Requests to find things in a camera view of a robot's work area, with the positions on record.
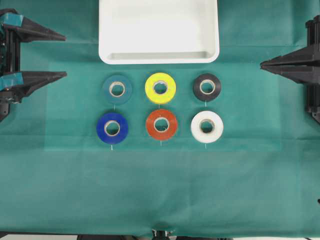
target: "black clamp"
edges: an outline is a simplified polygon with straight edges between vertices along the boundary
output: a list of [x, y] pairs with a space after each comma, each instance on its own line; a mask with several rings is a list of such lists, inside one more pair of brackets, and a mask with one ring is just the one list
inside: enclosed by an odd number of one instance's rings
[[261, 63], [261, 69], [307, 88], [305, 110], [320, 124], [320, 16], [309, 20], [307, 47]]
[[32, 41], [65, 41], [66, 37], [43, 27], [15, 9], [0, 10], [0, 122], [10, 104], [22, 102], [37, 89], [67, 76], [66, 72], [20, 71], [20, 44]]

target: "yellow tape roll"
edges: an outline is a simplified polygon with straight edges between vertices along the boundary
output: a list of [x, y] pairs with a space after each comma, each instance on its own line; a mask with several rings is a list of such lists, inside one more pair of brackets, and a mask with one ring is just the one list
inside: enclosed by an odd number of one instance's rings
[[[166, 91], [163, 94], [156, 93], [155, 86], [164, 84]], [[145, 83], [145, 93], [151, 102], [155, 104], [166, 104], [170, 102], [176, 94], [176, 82], [166, 73], [158, 72], [151, 75]]]

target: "green cloth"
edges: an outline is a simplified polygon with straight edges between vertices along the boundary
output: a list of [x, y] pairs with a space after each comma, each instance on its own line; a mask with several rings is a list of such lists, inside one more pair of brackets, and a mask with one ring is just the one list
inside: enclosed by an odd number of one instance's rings
[[[320, 1], [218, 4], [214, 63], [107, 65], [98, 56], [98, 0], [0, 0], [67, 36], [23, 44], [21, 70], [68, 72], [0, 123], [0, 231], [320, 237], [320, 126], [304, 111], [304, 87], [259, 65], [306, 46], [305, 22]], [[144, 92], [154, 72], [177, 83], [164, 108], [179, 129], [162, 146], [145, 129], [158, 108]], [[192, 91], [202, 73], [222, 83], [207, 107]], [[101, 93], [113, 74], [131, 79], [133, 95], [115, 109], [129, 135], [111, 151], [96, 124], [113, 110]], [[224, 121], [222, 138], [206, 148], [190, 131], [203, 110]]]

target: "tape core hole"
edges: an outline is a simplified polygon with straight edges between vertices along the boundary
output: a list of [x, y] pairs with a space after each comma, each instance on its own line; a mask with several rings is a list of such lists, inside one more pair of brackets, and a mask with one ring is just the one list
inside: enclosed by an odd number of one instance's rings
[[215, 90], [216, 90], [216, 85], [210, 79], [205, 79], [200, 83], [200, 91], [205, 95], [210, 95]]
[[154, 129], [159, 133], [165, 133], [169, 129], [170, 123], [165, 117], [158, 117], [154, 121]]
[[115, 137], [119, 134], [120, 132], [120, 125], [114, 120], [108, 121], [104, 125], [104, 132], [107, 134], [109, 137]]
[[168, 85], [165, 81], [160, 80], [153, 85], [153, 90], [155, 91], [156, 94], [162, 95], [167, 92]]
[[110, 88], [109, 88], [109, 92], [113, 97], [119, 98], [123, 94], [125, 94], [126, 88], [122, 82], [115, 81], [115, 82], [111, 83]]
[[209, 119], [205, 119], [200, 123], [200, 129], [204, 134], [210, 134], [215, 130], [215, 124]]

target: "blue tape roll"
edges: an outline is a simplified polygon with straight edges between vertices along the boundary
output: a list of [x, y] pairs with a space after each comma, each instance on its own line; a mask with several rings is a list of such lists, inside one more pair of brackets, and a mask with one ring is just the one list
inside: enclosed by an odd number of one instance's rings
[[[110, 135], [107, 133], [107, 125], [110, 123], [117, 123], [119, 131], [115, 135]], [[106, 144], [118, 144], [121, 143], [127, 137], [129, 132], [127, 120], [119, 113], [107, 113], [103, 115], [97, 125], [96, 133], [98, 137]]]
[[[119, 96], [115, 96], [112, 93], [112, 88], [116, 85], [123, 87], [123, 93]], [[125, 104], [130, 99], [132, 94], [132, 84], [125, 76], [113, 75], [104, 82], [102, 91], [109, 103], [121, 105]]]

